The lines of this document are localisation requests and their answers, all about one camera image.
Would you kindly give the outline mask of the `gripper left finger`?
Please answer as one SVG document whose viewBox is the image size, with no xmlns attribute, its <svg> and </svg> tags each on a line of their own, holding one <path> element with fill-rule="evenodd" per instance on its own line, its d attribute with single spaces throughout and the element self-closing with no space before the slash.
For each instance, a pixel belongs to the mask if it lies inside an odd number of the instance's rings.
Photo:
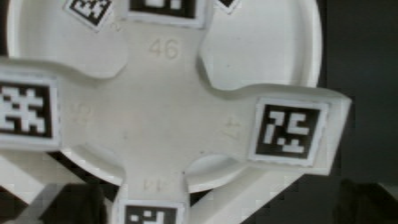
<svg viewBox="0 0 398 224">
<path fill-rule="evenodd" d="M 93 184 L 47 184 L 10 224 L 106 224 L 104 195 Z"/>
</svg>

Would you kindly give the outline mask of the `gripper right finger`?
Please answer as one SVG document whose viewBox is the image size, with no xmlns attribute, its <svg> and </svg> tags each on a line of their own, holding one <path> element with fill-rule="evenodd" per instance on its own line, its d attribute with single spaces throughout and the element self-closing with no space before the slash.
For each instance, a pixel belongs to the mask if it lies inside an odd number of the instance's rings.
<svg viewBox="0 0 398 224">
<path fill-rule="evenodd" d="M 333 224 L 398 224 L 398 200 L 376 183 L 340 181 Z"/>
</svg>

